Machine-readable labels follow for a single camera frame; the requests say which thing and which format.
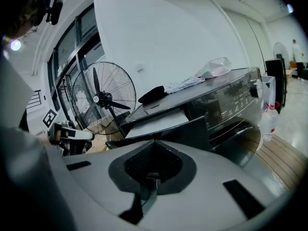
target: window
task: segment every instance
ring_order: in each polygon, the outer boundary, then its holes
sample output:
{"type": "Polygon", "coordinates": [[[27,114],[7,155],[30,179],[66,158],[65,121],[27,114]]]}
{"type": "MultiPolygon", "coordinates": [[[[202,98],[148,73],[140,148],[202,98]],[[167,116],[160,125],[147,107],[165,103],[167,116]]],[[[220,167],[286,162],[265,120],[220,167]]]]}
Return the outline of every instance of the window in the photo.
{"type": "Polygon", "coordinates": [[[72,52],[75,49],[75,27],[73,23],[68,31],[66,31],[66,34],[64,38],[60,41],[58,46],[58,66],[64,65],[64,63],[68,60],[69,56],[72,54],[72,52]]]}
{"type": "Polygon", "coordinates": [[[103,50],[101,42],[99,41],[84,55],[84,64],[85,66],[89,66],[90,64],[95,62],[102,62],[104,56],[105,52],[103,50]]]}
{"type": "MultiPolygon", "coordinates": [[[[60,109],[59,104],[61,105],[66,119],[74,122],[75,117],[78,117],[78,104],[72,94],[76,78],[88,65],[104,61],[104,55],[97,30],[94,5],[91,5],[68,27],[53,49],[48,62],[48,79],[53,104],[57,111],[60,109]]],[[[81,85],[87,98],[91,98],[86,83],[81,85]]]]}
{"type": "Polygon", "coordinates": [[[94,7],[81,16],[81,38],[84,39],[97,28],[94,7]]]}

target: fan stand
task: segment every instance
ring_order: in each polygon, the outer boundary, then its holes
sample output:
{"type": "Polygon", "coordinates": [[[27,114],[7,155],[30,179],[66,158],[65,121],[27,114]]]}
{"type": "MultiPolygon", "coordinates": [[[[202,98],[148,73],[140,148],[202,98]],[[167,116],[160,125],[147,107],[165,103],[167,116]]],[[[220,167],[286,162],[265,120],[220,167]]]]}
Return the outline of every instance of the fan stand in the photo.
{"type": "Polygon", "coordinates": [[[112,117],[114,118],[115,124],[116,124],[117,128],[118,128],[119,131],[122,133],[123,137],[125,137],[125,133],[124,133],[123,129],[122,129],[121,126],[120,126],[120,122],[119,122],[119,120],[117,119],[114,110],[112,109],[111,106],[109,106],[107,109],[110,111],[112,117]]]}

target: water bottle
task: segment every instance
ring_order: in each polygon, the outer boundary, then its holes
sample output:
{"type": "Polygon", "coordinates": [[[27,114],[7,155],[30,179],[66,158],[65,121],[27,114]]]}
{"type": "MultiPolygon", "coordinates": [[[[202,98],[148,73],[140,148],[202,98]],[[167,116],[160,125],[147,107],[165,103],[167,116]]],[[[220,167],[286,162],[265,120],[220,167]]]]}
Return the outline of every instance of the water bottle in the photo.
{"type": "Polygon", "coordinates": [[[275,131],[278,123],[278,112],[275,109],[274,105],[270,105],[269,109],[267,109],[267,112],[264,112],[263,114],[268,114],[268,125],[264,129],[264,135],[263,139],[264,141],[270,141],[272,138],[272,133],[275,131]]]}
{"type": "Polygon", "coordinates": [[[264,111],[262,113],[262,119],[260,122],[260,131],[261,131],[261,136],[263,138],[263,140],[265,141],[270,141],[271,139],[271,117],[269,115],[269,113],[267,113],[266,111],[264,111]]]}

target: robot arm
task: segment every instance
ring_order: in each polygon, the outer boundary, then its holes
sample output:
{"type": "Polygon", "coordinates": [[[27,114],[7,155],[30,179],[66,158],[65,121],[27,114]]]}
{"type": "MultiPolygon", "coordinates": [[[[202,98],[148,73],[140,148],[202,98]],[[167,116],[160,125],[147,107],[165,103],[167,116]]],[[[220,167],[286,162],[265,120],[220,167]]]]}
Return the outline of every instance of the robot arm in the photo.
{"type": "Polygon", "coordinates": [[[76,130],[70,127],[70,122],[53,123],[48,131],[48,140],[53,145],[60,145],[60,154],[83,154],[90,148],[90,141],[94,139],[91,132],[76,130]]]}

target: ceiling light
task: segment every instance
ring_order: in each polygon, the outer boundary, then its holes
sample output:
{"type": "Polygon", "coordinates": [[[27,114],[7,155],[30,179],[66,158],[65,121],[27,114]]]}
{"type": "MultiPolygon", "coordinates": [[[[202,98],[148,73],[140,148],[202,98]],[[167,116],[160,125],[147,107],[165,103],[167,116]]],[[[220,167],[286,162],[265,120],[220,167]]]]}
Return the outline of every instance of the ceiling light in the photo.
{"type": "Polygon", "coordinates": [[[292,5],[288,4],[287,7],[288,7],[288,12],[293,13],[294,9],[293,9],[292,5]]]}
{"type": "Polygon", "coordinates": [[[17,51],[21,47],[21,43],[19,40],[14,40],[13,42],[10,43],[10,47],[13,51],[17,51]]]}

